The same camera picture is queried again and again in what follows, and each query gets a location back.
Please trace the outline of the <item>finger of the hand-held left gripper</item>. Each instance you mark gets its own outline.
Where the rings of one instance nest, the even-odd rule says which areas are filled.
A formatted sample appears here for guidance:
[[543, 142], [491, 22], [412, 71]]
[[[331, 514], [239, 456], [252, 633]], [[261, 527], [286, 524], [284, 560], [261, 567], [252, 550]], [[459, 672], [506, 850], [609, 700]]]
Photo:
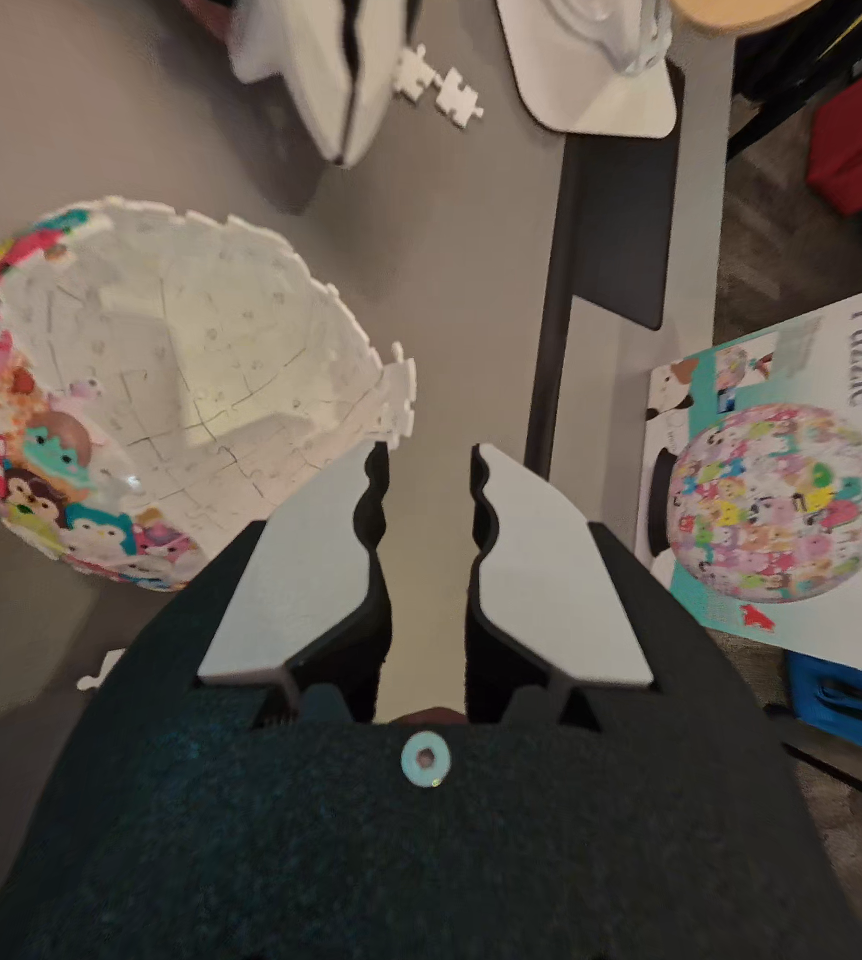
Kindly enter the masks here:
[[229, 27], [235, 77], [282, 78], [321, 156], [341, 165], [354, 80], [344, 48], [341, 1], [239, 1]]
[[410, 2], [344, 3], [345, 55], [351, 95], [344, 131], [344, 165], [370, 149], [388, 112], [400, 55], [411, 30]]

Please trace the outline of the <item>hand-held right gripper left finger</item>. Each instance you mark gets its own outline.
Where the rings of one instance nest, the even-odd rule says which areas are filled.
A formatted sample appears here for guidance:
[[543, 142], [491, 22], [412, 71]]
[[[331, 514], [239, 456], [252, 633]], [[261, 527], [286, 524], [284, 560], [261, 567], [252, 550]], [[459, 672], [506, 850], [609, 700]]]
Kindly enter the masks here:
[[371, 723], [392, 613], [377, 554], [389, 449], [358, 443], [276, 508], [197, 668], [205, 686], [262, 687], [295, 711], [317, 685]]

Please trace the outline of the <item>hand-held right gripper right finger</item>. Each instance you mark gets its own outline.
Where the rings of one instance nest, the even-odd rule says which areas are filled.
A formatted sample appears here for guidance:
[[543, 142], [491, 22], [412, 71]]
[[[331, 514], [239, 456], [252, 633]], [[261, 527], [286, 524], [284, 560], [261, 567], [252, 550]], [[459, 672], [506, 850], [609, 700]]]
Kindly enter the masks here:
[[647, 690], [654, 674], [585, 515], [489, 442], [471, 452], [465, 713], [501, 722], [537, 699], [556, 722], [575, 691]]

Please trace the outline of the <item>colourful puzzle ball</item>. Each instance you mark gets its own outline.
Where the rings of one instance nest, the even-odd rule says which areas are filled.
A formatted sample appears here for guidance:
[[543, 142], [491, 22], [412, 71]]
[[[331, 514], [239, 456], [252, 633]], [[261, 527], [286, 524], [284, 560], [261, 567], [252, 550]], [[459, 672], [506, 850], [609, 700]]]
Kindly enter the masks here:
[[0, 244], [0, 520], [83, 574], [181, 590], [415, 400], [401, 344], [243, 219], [105, 197]]

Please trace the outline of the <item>white puzzle piece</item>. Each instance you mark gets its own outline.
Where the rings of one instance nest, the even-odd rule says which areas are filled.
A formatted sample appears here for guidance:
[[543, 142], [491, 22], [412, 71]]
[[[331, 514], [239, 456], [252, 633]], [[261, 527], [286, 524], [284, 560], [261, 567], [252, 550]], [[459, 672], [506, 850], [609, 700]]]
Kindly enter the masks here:
[[400, 54], [392, 80], [393, 93], [414, 105], [419, 103], [428, 90], [438, 90], [442, 83], [440, 74], [427, 62], [426, 54], [427, 48], [424, 43], [405, 47]]
[[456, 128], [465, 130], [472, 120], [481, 120], [485, 111], [480, 94], [470, 86], [454, 66], [446, 74], [435, 78], [436, 109]]
[[76, 681], [76, 689], [81, 693], [99, 690], [110, 672], [125, 654], [126, 648], [116, 648], [104, 653], [101, 664], [93, 674], [81, 676]]

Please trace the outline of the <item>teal puzzle box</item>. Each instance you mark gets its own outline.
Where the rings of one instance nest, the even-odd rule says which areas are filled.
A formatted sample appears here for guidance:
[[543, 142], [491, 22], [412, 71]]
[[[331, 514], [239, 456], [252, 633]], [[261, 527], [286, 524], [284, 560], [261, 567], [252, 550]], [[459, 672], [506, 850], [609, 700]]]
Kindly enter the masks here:
[[634, 546], [704, 627], [862, 670], [862, 294], [651, 371]]

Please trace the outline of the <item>white sheet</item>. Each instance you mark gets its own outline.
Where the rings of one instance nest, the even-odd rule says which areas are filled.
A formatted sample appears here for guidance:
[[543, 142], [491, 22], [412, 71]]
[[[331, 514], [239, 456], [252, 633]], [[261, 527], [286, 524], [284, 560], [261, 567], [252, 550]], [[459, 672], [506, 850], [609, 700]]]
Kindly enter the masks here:
[[677, 100], [664, 60], [638, 76], [619, 74], [598, 46], [572, 36], [547, 1], [496, 3], [520, 98], [559, 134], [666, 137]]

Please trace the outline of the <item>black mat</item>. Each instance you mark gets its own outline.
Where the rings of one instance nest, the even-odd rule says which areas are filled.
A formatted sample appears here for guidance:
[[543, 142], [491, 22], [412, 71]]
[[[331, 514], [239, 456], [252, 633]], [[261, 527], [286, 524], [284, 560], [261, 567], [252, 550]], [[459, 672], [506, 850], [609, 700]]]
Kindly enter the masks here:
[[569, 133], [564, 139], [544, 316], [571, 298], [660, 330], [681, 119], [660, 139]]

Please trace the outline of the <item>blue plastic crate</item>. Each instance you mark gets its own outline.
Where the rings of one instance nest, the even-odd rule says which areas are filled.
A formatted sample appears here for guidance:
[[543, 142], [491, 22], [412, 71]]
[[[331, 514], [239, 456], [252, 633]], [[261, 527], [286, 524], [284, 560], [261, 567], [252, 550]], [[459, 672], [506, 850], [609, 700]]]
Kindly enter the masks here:
[[799, 719], [829, 733], [862, 734], [862, 670], [789, 653], [786, 666]]

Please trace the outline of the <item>black furniture frame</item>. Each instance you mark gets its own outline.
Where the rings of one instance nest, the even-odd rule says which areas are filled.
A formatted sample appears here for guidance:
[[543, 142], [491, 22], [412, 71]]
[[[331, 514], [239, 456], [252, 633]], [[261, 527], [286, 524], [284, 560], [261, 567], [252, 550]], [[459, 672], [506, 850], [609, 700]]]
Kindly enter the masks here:
[[823, 90], [862, 77], [862, 20], [830, 23], [808, 16], [737, 46], [732, 96], [756, 109], [727, 141], [732, 162], [804, 109]]

